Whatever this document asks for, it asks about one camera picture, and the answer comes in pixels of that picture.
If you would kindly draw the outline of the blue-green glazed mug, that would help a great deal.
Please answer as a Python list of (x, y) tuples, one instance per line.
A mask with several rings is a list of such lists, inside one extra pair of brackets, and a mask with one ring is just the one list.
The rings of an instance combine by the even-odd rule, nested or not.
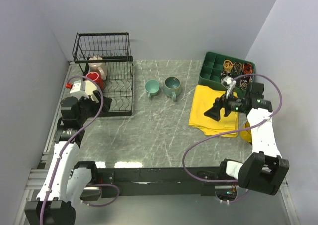
[(174, 102), (181, 93), (181, 83), (176, 77), (169, 77), (163, 84), (163, 92), (167, 97), (170, 97)]

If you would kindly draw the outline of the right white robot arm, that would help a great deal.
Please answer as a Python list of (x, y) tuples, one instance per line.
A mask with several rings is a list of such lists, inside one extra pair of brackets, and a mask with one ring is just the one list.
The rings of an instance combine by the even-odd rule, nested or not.
[(245, 96), (236, 98), (233, 94), (235, 81), (227, 77), (222, 81), (226, 93), (216, 98), (212, 108), (204, 115), (220, 121), (221, 111), (227, 117), (232, 112), (244, 113), (251, 128), (252, 154), (246, 162), (224, 160), (218, 179), (222, 184), (230, 184), (234, 179), (241, 188), (275, 195), (288, 170), (289, 162), (283, 159), (275, 141), (271, 102), (264, 99), (264, 85), (252, 82)]

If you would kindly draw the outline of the red mug white squiggles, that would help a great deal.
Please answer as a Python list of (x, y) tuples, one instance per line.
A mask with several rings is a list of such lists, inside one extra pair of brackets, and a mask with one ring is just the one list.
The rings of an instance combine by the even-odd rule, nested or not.
[(93, 80), (101, 88), (101, 90), (104, 90), (104, 81), (100, 73), (91, 71), (86, 75), (86, 77)]

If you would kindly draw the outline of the small teal cup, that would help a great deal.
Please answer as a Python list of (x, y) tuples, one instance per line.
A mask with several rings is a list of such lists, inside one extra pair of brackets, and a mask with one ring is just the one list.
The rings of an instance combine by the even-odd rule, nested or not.
[(160, 89), (160, 83), (157, 80), (148, 80), (145, 83), (145, 92), (147, 93), (147, 98), (151, 99), (152, 96), (157, 95)]

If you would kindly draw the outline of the yellow folded cloth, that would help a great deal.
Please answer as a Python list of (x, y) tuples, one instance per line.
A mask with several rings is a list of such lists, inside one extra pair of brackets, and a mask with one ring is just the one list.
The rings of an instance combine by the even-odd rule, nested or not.
[(188, 125), (200, 129), (205, 135), (212, 136), (230, 131), (224, 137), (234, 138), (238, 134), (239, 114), (231, 112), (224, 116), (224, 108), (220, 111), (211, 110), (215, 99), (222, 97), (225, 91), (213, 90), (207, 86), (198, 85), (195, 88)]

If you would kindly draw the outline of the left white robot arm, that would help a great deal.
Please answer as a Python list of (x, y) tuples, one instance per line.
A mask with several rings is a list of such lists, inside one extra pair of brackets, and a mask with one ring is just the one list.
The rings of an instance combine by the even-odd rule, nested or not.
[(81, 146), (88, 118), (109, 111), (112, 100), (107, 97), (77, 99), (69, 96), (61, 101), (61, 116), (54, 134), (54, 154), (44, 184), (34, 201), (25, 206), (31, 225), (73, 225), (76, 205), (85, 186), (94, 186), (99, 173), (93, 161), (72, 166)]

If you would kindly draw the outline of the pink mug purple interior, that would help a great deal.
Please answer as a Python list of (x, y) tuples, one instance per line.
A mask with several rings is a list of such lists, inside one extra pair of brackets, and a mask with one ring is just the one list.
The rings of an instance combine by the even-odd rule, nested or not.
[(100, 56), (93, 56), (89, 58), (90, 61), (96, 61), (97, 62), (91, 62), (88, 63), (90, 70), (98, 72), (101, 75), (101, 78), (103, 81), (107, 79), (107, 65), (105, 62), (102, 62), (103, 58)]

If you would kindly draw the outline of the green compartment organizer tray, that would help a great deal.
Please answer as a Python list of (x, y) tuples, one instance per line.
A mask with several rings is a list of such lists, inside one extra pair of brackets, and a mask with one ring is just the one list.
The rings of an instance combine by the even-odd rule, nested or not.
[(225, 91), (226, 88), (221, 84), (225, 77), (236, 78), (242, 75), (236, 82), (234, 92), (239, 97), (243, 97), (249, 83), (254, 81), (254, 77), (251, 76), (254, 73), (256, 73), (256, 66), (253, 62), (207, 52), (200, 70), (198, 84), (213, 90)]

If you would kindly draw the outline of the yellow cup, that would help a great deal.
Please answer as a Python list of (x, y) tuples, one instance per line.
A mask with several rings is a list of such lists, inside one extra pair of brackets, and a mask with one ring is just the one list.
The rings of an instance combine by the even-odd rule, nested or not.
[[(249, 121), (246, 121), (243, 125), (243, 129), (250, 127)], [(240, 132), (240, 136), (243, 140), (247, 141), (248, 143), (252, 143), (252, 135), (251, 130), (244, 130)]]

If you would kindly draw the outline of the white floral mug green interior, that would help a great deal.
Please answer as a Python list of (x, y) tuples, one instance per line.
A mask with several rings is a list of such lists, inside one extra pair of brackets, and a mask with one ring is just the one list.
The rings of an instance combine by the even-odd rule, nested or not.
[(97, 86), (89, 80), (84, 81), (84, 96), (96, 103), (99, 103), (101, 99)]

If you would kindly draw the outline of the black base beam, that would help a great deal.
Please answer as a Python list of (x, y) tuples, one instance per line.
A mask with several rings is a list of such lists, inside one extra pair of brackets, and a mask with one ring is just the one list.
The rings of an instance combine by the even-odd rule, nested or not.
[(182, 167), (172, 168), (99, 168), (99, 181), (119, 188), (103, 187), (102, 198), (120, 196), (193, 195), (215, 196), (217, 188), (238, 186), (234, 180), (221, 179), (219, 167), (190, 167), (188, 175)]

